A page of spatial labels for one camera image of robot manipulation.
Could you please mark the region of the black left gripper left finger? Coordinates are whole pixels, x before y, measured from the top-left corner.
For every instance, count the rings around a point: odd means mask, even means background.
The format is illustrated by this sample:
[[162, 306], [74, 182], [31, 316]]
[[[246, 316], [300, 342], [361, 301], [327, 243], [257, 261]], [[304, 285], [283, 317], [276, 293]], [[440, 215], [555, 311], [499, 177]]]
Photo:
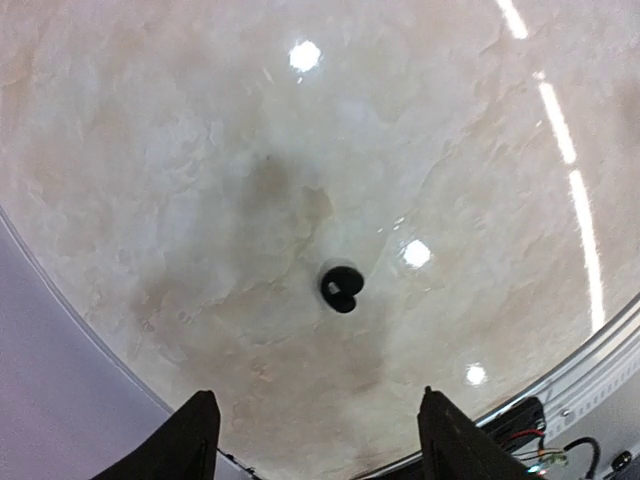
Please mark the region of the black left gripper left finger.
[[200, 390], [139, 447], [94, 479], [212, 479], [220, 421], [214, 393]]

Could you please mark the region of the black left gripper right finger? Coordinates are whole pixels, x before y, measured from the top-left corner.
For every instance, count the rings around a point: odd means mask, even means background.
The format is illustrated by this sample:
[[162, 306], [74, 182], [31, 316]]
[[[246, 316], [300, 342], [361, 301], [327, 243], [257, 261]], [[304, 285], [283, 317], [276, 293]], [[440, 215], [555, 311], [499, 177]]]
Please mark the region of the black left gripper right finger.
[[442, 392], [426, 387], [417, 416], [426, 479], [528, 479], [504, 452]]

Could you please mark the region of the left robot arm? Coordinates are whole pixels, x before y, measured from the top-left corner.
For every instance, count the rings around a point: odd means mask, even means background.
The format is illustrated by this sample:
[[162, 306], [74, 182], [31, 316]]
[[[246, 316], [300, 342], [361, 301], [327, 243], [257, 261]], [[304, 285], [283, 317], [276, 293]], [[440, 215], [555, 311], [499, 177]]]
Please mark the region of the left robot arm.
[[[588, 445], [585, 478], [601, 458], [599, 443], [581, 437], [559, 449], [544, 446], [546, 420], [527, 397], [477, 426], [444, 393], [427, 388], [417, 415], [421, 454], [385, 473], [387, 479], [543, 479], [550, 464]], [[211, 479], [215, 475], [220, 411], [213, 392], [200, 390], [134, 451], [98, 473], [100, 479]]]

